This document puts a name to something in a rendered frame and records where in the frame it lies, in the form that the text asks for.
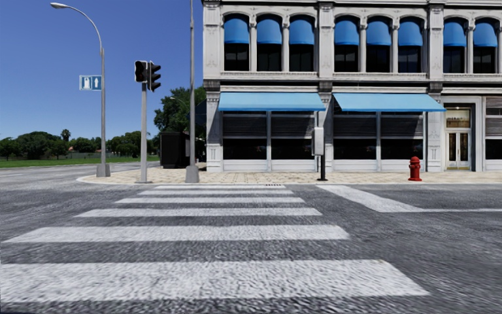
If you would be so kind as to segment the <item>red fire hydrant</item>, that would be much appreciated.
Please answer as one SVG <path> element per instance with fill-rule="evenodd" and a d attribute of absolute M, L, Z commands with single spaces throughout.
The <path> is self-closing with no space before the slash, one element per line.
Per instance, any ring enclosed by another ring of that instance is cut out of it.
<path fill-rule="evenodd" d="M 410 177 L 409 181 L 422 181 L 420 178 L 420 159 L 417 156 L 413 156 L 409 161 Z"/>

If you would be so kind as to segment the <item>pale stone building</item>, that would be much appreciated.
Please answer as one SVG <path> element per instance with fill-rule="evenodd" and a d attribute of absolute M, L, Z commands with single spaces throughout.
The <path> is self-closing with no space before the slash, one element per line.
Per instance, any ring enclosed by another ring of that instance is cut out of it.
<path fill-rule="evenodd" d="M 209 171 L 502 171 L 502 0 L 201 0 Z"/>

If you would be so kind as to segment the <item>grey street lamp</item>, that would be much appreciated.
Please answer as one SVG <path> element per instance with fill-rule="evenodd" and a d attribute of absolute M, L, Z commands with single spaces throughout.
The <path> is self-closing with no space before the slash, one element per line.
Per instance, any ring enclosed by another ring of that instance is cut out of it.
<path fill-rule="evenodd" d="M 106 118 L 105 118 L 105 51 L 103 48 L 101 35 L 95 23 L 81 10 L 69 5 L 52 2 L 50 6 L 55 9 L 71 9 L 87 18 L 94 27 L 99 40 L 99 54 L 101 57 L 101 161 L 97 166 L 96 177 L 110 177 L 110 166 L 106 162 Z"/>

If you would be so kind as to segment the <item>tree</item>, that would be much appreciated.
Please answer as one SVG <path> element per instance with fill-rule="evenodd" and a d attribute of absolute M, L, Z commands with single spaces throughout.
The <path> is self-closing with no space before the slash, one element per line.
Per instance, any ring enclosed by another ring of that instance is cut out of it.
<path fill-rule="evenodd" d="M 161 100 L 162 108 L 155 110 L 154 124 L 161 131 L 190 131 L 190 89 L 179 87 L 171 89 L 171 95 Z M 200 162 L 205 161 L 206 118 L 195 123 L 195 151 Z"/>

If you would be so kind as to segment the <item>grey pole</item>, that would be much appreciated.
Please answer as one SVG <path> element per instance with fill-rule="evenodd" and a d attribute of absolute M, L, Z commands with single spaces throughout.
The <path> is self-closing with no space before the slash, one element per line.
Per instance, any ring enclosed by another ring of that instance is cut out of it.
<path fill-rule="evenodd" d="M 190 0 L 190 164 L 186 168 L 185 183 L 198 183 L 199 170 L 195 155 L 195 47 L 193 0 Z"/>

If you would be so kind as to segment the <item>dark box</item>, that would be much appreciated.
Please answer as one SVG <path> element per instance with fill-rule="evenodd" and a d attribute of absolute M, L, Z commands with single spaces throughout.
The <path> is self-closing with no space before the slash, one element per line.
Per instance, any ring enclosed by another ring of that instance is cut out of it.
<path fill-rule="evenodd" d="M 160 164 L 164 169 L 186 168 L 190 164 L 190 136 L 183 132 L 160 133 Z"/>

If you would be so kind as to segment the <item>white box on a post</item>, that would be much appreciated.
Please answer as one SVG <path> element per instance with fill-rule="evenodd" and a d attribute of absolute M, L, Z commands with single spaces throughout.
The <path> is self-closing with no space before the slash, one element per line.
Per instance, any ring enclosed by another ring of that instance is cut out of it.
<path fill-rule="evenodd" d="M 324 128 L 314 127 L 312 130 L 312 155 L 320 157 L 320 178 L 319 181 L 327 181 L 326 179 L 326 148 L 324 141 Z"/>

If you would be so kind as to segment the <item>trees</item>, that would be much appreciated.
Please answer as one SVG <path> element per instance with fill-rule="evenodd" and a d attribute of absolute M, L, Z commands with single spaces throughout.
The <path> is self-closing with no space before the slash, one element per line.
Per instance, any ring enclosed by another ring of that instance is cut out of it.
<path fill-rule="evenodd" d="M 132 131 L 115 136 L 105 143 L 106 153 L 118 157 L 138 158 L 141 132 Z M 60 158 L 98 158 L 101 153 L 100 137 L 73 137 L 68 129 L 59 135 L 33 131 L 16 138 L 0 139 L 0 160 L 24 158 L 26 160 Z"/>

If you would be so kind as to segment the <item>traffic light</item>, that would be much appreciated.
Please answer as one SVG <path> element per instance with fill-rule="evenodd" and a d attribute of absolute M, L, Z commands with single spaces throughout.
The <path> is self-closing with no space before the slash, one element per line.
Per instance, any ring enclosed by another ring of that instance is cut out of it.
<path fill-rule="evenodd" d="M 142 102 L 141 102 L 141 176 L 137 183 L 150 183 L 147 180 L 147 130 L 146 130 L 146 102 L 147 90 L 152 92 L 161 86 L 158 80 L 161 75 L 158 71 L 160 65 L 155 65 L 152 61 L 137 60 L 135 62 L 135 81 L 142 84 Z"/>

